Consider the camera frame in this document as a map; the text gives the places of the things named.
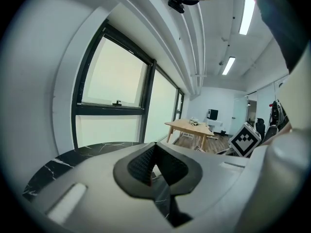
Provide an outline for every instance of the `ceiling light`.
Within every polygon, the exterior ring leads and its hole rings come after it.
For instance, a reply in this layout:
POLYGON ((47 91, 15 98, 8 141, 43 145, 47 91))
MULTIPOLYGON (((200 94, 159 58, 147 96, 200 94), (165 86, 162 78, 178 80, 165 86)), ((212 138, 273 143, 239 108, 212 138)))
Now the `ceiling light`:
POLYGON ((245 0, 244 13, 242 18, 242 23, 240 27, 240 34, 246 35, 251 24, 253 12, 255 8, 255 0, 245 0))
POLYGON ((235 57, 230 57, 229 58, 228 63, 225 66, 223 75, 227 75, 227 73, 229 72, 230 68, 232 67, 234 61, 235 61, 235 57))

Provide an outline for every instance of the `frosted window glass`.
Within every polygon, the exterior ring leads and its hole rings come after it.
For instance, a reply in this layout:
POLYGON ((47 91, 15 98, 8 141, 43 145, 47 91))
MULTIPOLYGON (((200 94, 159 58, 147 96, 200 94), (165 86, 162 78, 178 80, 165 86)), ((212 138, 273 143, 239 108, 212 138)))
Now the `frosted window glass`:
POLYGON ((180 115, 179 113, 176 113, 175 120, 179 120, 179 115, 180 115))
POLYGON ((140 116, 76 116, 78 147, 105 142, 138 142, 140 116))
POLYGON ((145 142, 155 142, 165 137, 173 120, 177 89, 157 70, 152 87, 151 101, 146 127, 145 142))
POLYGON ((178 110, 178 111, 181 110, 181 97, 182 97, 182 95, 179 94, 179 97, 178 97, 178 106, 177 106, 177 110, 178 110))
POLYGON ((265 132, 267 132, 271 112, 271 107, 269 107, 269 105, 275 100, 274 84, 270 84, 258 90, 257 96, 256 122, 257 118, 262 118, 266 126, 265 132))
POLYGON ((140 106, 147 65, 112 41, 102 38, 86 76, 82 102, 140 106))

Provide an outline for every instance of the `black chair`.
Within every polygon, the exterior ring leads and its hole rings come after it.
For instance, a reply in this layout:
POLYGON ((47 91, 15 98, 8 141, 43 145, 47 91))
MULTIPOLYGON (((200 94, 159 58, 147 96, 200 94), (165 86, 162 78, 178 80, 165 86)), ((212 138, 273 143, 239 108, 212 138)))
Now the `black chair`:
POLYGON ((264 125, 264 120, 262 118, 257 118, 257 123, 256 123, 256 131, 260 134, 261 136, 261 141, 258 144, 258 146, 263 143, 264 139, 264 133, 265 133, 265 128, 266 126, 264 125))

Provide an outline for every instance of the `ceiling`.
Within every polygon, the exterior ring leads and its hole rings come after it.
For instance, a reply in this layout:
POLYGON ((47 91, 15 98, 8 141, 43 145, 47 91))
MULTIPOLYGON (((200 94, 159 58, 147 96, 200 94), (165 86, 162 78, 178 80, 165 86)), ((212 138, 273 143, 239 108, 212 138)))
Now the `ceiling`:
POLYGON ((109 24, 134 41, 151 58, 155 58, 158 65, 169 75, 178 87, 184 91, 187 90, 177 70, 172 68, 173 64, 164 49, 147 27, 127 7, 119 3, 108 16, 108 20, 109 24))
POLYGON ((258 7, 247 35, 239 34, 244 0, 200 1, 206 43, 207 74, 221 76, 230 56, 236 57, 227 77, 241 77, 259 58, 272 39, 258 7))

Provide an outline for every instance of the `window frame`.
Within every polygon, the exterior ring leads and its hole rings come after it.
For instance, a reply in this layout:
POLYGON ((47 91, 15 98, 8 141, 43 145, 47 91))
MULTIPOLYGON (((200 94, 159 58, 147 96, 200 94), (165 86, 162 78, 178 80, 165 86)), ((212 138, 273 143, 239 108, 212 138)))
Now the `window frame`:
POLYGON ((179 96, 182 96, 182 104, 184 99, 184 93, 181 89, 174 83, 174 81, 163 71, 163 69, 157 65, 155 59, 152 59, 145 51, 143 51, 138 45, 136 45, 132 40, 130 40, 123 33, 115 29, 113 26, 108 24, 108 20, 105 20, 100 26, 98 31, 94 34, 91 39, 85 54, 82 58, 76 82, 72 94, 72 104, 71 104, 71 127, 72 127, 72 139, 74 148, 78 149, 78 141, 76 134, 76 116, 78 115, 89 115, 89 116, 125 116, 125 115, 139 115, 140 120, 140 130, 139 130, 139 142, 143 143, 145 139, 147 119, 149 113, 149 105, 151 100, 151 93, 153 88, 153 82, 155 77, 155 71, 158 70, 161 75, 163 75, 176 89, 177 96, 174 106, 175 118, 178 107, 179 96), (139 58, 147 65, 145 78, 143 81, 142 92, 140 96, 140 107, 128 107, 128 106, 114 106, 105 104, 92 104, 92 103, 82 103, 82 96, 84 85, 88 73, 88 69, 92 58, 94 56, 95 50, 99 45, 101 39, 105 37, 125 50, 129 51, 131 54, 139 58))

